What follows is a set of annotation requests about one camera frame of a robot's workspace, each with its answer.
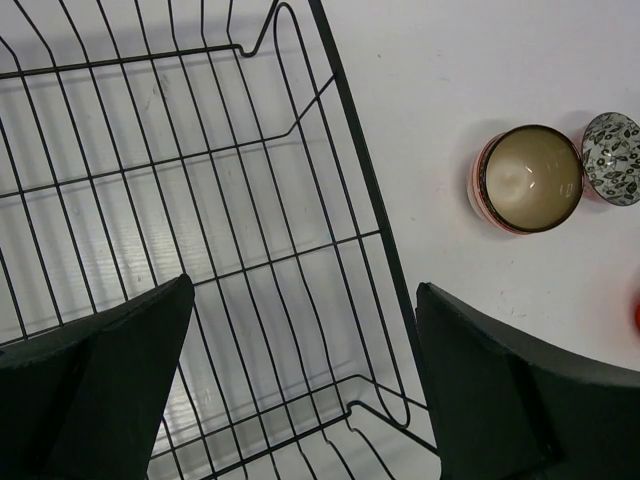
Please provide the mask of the black floral patterned bowl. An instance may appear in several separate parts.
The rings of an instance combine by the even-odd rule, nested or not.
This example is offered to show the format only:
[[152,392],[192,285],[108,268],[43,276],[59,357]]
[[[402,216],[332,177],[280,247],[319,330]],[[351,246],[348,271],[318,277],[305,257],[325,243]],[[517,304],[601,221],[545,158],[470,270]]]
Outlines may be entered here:
[[581,138],[586,181],[604,202],[628,207],[639,202],[639,125],[625,114],[593,118]]

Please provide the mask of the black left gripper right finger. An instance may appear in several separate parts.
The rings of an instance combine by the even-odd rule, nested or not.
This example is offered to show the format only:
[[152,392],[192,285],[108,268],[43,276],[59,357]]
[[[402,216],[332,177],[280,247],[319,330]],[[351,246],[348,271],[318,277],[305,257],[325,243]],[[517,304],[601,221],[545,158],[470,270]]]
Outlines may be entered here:
[[417,290],[423,388],[445,479],[635,479],[639,374]]

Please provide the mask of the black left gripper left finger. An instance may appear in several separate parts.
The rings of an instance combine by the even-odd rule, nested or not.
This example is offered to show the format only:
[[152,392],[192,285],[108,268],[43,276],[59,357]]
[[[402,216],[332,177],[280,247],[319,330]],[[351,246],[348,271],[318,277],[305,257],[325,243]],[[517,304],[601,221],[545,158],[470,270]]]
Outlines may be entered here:
[[145,478],[194,297],[182,274],[3,347],[2,478]]

